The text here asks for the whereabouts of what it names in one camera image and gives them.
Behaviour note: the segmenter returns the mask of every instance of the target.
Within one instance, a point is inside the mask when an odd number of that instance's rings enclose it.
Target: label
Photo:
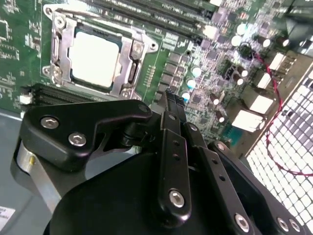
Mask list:
[[[15,210],[6,207],[0,207],[0,231],[14,214]]]

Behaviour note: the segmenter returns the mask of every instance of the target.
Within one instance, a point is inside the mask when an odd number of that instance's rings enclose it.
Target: robotic arm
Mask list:
[[[138,100],[29,110],[11,165],[52,212],[50,235],[310,235],[222,142],[207,146],[166,91]],[[90,159],[141,152],[86,181]]]

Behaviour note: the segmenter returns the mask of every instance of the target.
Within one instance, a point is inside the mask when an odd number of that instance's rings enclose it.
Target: motherboard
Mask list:
[[[296,59],[282,0],[1,0],[0,108],[139,99],[185,101],[207,141],[262,129]]]

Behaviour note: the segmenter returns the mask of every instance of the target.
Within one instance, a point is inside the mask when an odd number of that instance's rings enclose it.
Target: metal mesh grille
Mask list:
[[[269,149],[274,159],[294,171],[313,172],[313,72],[307,77],[272,125]],[[254,175],[313,232],[313,177],[280,171],[267,156],[266,137],[247,158]]]

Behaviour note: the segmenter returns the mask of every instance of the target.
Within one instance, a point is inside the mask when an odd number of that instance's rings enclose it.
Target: screw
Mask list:
[[[47,129],[55,129],[59,126],[59,122],[53,117],[44,117],[41,119],[40,124]]]
[[[51,14],[52,14],[52,10],[51,10],[51,8],[49,8],[49,7],[47,7],[47,8],[45,9],[45,12],[46,12],[47,15],[51,15]]]
[[[143,104],[139,104],[139,109],[145,113],[149,111],[149,108]]]
[[[217,147],[218,147],[220,150],[225,150],[225,149],[224,149],[224,146],[221,145],[220,143],[217,144]]]
[[[66,25],[66,22],[65,22],[65,20],[64,20],[61,16],[57,16],[57,17],[54,19],[54,24],[55,24],[55,26],[56,26],[58,29],[64,29],[64,28],[65,28],[65,25]]]
[[[133,50],[134,50],[134,52],[140,54],[143,51],[143,44],[138,43],[138,42],[134,42]]]
[[[181,208],[185,204],[185,199],[182,194],[176,190],[170,191],[170,201],[174,206]]]
[[[193,131],[197,131],[197,127],[194,126],[194,125],[192,125],[192,124],[190,124],[190,128],[191,128],[191,130],[193,130]]]
[[[244,231],[245,233],[249,232],[250,226],[246,219],[241,214],[236,213],[235,220],[237,225],[239,226],[239,228],[241,228],[242,231]]]
[[[62,71],[58,66],[53,67],[52,78],[55,78],[56,80],[60,80],[62,78]]]
[[[129,91],[122,91],[122,97],[128,98],[129,97]]]
[[[285,232],[288,232],[289,231],[289,228],[288,228],[288,225],[286,224],[286,222],[282,219],[282,218],[277,218],[277,222],[279,224],[279,226],[285,231]]]
[[[293,229],[295,229],[297,232],[300,232],[299,225],[293,219],[289,219],[289,222],[291,223],[291,226],[293,227]]]
[[[87,140],[86,137],[83,134],[80,133],[72,133],[68,137],[68,141],[77,147],[82,147],[86,144]]]

